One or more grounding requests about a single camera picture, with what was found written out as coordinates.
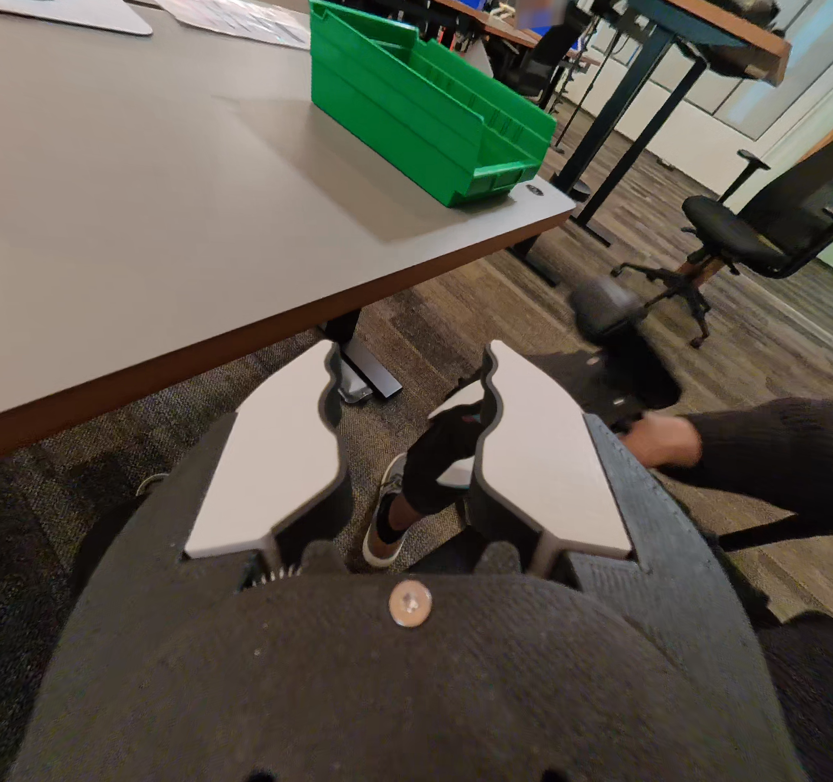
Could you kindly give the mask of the green plastic bin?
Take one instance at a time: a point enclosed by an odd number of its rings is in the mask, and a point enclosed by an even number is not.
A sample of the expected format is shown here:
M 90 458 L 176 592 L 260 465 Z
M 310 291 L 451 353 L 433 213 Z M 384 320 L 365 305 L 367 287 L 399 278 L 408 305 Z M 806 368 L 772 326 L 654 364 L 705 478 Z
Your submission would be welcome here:
M 532 180 L 557 121 L 416 27 L 308 0 L 313 104 L 445 207 Z

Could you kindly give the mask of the metal desk leg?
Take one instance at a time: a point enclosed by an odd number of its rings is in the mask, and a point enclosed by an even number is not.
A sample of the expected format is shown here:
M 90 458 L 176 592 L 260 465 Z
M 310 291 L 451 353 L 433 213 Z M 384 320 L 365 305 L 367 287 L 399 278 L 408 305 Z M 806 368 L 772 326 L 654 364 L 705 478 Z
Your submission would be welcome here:
M 345 404 L 368 401 L 373 395 L 388 401 L 402 391 L 402 384 L 357 337 L 361 309 L 352 310 L 319 325 L 329 340 L 338 344 L 341 378 L 338 392 Z

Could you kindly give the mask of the black swivel chair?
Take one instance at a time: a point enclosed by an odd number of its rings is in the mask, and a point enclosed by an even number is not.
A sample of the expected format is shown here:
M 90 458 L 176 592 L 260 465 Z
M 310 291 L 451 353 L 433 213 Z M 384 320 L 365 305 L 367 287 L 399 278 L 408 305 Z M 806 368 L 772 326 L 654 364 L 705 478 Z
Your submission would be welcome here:
M 676 270 L 650 268 L 625 262 L 610 275 L 631 269 L 665 289 L 645 304 L 650 309 L 665 299 L 681 297 L 689 306 L 701 333 L 690 341 L 699 349 L 710 334 L 706 314 L 711 306 L 701 287 L 713 267 L 727 268 L 734 276 L 740 267 L 766 279 L 787 279 L 803 269 L 832 243 L 832 143 L 826 142 L 768 183 L 738 214 L 725 200 L 758 170 L 768 166 L 755 155 L 739 151 L 747 161 L 744 172 L 718 200 L 693 195 L 682 204 L 690 226 L 683 231 L 701 243 Z

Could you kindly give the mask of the black mesh chair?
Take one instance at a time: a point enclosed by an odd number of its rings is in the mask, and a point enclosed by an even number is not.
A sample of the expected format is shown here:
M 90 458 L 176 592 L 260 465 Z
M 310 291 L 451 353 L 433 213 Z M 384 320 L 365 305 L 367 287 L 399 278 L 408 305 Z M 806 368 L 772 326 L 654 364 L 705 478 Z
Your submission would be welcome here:
M 586 27 L 586 22 L 572 20 L 550 27 L 520 63 L 506 72 L 504 83 L 546 110 L 555 90 L 557 70 Z

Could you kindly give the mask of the dark corduroy pants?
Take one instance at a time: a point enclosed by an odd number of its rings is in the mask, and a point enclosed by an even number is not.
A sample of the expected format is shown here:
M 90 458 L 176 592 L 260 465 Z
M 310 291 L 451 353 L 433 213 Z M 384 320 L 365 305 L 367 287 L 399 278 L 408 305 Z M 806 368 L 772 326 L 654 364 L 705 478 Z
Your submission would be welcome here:
M 481 409 L 482 402 L 477 402 L 437 414 L 407 451 L 401 494 L 420 516 L 433 516 L 465 500 L 469 481 L 457 488 L 441 485 L 438 478 L 455 462 L 474 457 L 484 431 Z

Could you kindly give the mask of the grey sneaker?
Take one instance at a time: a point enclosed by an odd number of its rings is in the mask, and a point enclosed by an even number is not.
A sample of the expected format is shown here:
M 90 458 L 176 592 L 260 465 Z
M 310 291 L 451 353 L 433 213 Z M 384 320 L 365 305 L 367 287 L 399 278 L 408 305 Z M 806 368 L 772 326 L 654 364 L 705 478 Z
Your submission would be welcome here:
M 401 497 L 402 481 L 407 455 L 397 455 L 385 469 L 377 493 L 376 507 L 372 512 L 362 543 L 365 563 L 376 570 L 390 568 L 397 559 L 401 545 L 411 525 L 395 529 L 390 522 L 390 512 Z

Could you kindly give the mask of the person's right hand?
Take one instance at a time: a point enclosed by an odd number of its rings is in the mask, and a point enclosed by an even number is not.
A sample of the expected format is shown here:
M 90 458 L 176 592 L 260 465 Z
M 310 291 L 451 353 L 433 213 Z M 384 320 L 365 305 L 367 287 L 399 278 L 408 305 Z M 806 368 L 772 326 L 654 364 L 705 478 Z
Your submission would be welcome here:
M 645 468 L 692 468 L 702 457 L 702 438 L 687 418 L 648 414 L 633 423 L 621 443 Z

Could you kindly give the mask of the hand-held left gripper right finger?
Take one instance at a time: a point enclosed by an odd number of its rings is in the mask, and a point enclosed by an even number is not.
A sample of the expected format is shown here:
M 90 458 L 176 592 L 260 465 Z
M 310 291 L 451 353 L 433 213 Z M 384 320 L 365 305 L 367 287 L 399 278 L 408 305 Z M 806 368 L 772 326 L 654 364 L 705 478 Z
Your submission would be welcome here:
M 484 350 L 481 422 L 468 514 L 515 545 L 523 572 L 547 577 L 567 551 L 633 551 L 586 416 L 568 392 L 502 341 Z

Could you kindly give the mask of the black office chair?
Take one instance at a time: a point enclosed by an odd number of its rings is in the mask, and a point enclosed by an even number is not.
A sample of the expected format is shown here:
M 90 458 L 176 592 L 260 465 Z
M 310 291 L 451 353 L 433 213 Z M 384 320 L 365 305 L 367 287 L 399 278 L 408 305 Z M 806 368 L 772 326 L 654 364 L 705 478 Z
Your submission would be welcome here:
M 611 386 L 647 411 L 676 405 L 682 387 L 646 335 L 647 309 L 632 290 L 608 277 L 589 279 L 568 298 L 578 334 L 597 348 Z

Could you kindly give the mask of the plastic sleeve document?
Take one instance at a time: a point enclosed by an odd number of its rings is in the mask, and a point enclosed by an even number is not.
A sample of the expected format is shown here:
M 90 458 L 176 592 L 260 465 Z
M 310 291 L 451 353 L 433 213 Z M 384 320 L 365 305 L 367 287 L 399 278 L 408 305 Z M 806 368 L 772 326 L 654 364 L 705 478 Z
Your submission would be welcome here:
M 153 0 L 179 23 L 222 36 L 309 50 L 311 32 L 293 10 L 253 0 Z

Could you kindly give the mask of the wooden table dark frame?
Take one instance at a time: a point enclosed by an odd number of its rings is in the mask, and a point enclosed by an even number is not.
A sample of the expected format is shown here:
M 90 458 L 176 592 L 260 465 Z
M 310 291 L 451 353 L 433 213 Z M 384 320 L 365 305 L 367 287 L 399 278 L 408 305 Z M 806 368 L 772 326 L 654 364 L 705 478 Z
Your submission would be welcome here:
M 551 184 L 566 193 L 574 189 L 672 46 L 691 47 L 695 56 L 680 83 L 608 177 L 580 211 L 570 217 L 572 225 L 606 247 L 610 246 L 612 239 L 595 232 L 590 227 L 591 219 L 709 67 L 712 53 L 738 50 L 739 54 L 732 58 L 736 74 L 772 86 L 778 86 L 784 79 L 790 57 L 790 43 L 771 28 L 758 27 L 706 0 L 626 0 L 626 4 L 648 20 L 651 32 L 641 41 L 638 55 L 565 167 L 552 176 Z

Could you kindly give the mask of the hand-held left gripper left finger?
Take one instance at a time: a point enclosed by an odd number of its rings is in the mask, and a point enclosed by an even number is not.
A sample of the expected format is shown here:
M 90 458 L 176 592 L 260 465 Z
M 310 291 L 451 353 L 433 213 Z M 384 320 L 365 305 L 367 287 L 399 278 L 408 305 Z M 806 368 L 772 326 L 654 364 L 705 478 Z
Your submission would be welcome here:
M 322 340 L 261 383 L 237 408 L 184 545 L 190 559 L 253 551 L 272 575 L 298 569 L 323 507 L 337 522 L 348 466 L 337 427 L 340 348 Z

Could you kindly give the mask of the person's right forearm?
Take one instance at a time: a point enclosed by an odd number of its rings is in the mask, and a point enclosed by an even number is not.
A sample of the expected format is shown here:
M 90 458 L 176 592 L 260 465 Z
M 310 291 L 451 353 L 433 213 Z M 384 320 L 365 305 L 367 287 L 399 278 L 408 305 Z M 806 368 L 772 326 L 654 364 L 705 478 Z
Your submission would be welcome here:
M 831 400 L 780 399 L 686 419 L 700 435 L 701 457 L 691 468 L 661 465 L 665 475 L 798 515 L 831 515 Z

